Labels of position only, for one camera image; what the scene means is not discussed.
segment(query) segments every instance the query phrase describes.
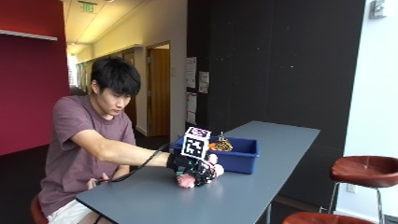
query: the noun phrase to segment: red wall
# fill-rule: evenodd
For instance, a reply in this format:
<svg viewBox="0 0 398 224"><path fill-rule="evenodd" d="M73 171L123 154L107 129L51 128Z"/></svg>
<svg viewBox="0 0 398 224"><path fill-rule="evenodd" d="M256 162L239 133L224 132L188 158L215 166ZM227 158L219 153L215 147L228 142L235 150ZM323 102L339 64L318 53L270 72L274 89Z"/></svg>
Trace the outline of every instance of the red wall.
<svg viewBox="0 0 398 224"><path fill-rule="evenodd" d="M57 41L0 35L0 155L49 143L50 111L67 95L62 2L1 0L0 30Z"/></svg>

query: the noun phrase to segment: black glove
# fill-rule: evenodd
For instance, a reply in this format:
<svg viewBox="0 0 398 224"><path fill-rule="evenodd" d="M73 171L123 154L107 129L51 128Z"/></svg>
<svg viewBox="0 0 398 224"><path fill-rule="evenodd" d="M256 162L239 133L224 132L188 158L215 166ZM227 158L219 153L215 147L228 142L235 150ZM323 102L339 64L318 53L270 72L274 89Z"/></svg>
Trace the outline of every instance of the black glove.
<svg viewBox="0 0 398 224"><path fill-rule="evenodd" d="M215 178L212 164L203 164L203 161L170 154L166 167L172 169L176 175L187 174L195 178L195 186L200 186Z"/></svg>

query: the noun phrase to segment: doorway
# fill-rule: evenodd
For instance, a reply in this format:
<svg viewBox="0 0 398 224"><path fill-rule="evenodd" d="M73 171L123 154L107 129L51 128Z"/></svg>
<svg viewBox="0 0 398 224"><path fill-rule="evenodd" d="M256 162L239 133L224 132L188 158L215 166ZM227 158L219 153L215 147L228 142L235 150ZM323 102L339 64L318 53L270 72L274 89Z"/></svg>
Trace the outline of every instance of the doorway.
<svg viewBox="0 0 398 224"><path fill-rule="evenodd" d="M124 51L122 53L122 57L131 65L134 65L134 51ZM128 103L123 108L123 113L131 120L131 127L135 128L136 126L135 96L131 96Z"/></svg>
<svg viewBox="0 0 398 224"><path fill-rule="evenodd" d="M170 134L170 48L168 41L146 48L146 134Z"/></svg>

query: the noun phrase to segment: floor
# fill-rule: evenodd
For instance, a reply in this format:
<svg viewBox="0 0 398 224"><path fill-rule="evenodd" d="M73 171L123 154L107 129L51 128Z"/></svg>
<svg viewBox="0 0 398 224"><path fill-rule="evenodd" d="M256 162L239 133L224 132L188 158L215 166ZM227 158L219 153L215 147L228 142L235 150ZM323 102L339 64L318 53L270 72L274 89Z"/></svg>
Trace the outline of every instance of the floor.
<svg viewBox="0 0 398 224"><path fill-rule="evenodd" d="M70 94L83 94L78 89L70 89ZM144 137L135 132L136 145L156 149L168 142L167 136ZM29 216L29 202L39 191L39 180L45 176L45 159L47 146L34 147L19 152L0 156L0 223L31 223ZM294 208L272 203L271 224L296 211Z"/></svg>

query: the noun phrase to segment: metal stool leg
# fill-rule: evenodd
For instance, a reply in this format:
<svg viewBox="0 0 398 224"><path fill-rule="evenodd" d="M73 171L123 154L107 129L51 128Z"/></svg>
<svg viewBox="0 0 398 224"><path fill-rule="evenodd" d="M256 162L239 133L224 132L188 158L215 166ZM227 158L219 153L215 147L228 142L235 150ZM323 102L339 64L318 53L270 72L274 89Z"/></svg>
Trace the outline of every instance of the metal stool leg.
<svg viewBox="0 0 398 224"><path fill-rule="evenodd" d="M333 188L332 188L332 195L331 195L331 203L328 205L328 210L327 213L331 213L331 207L332 207L332 201L333 201L333 195L335 195L335 190L336 190L336 186L337 186L339 182L333 182Z"/></svg>
<svg viewBox="0 0 398 224"><path fill-rule="evenodd" d="M380 224L384 224L384 215L383 215L383 209L381 209L381 195L379 189L376 190L376 201L377 201L377 218L380 221Z"/></svg>

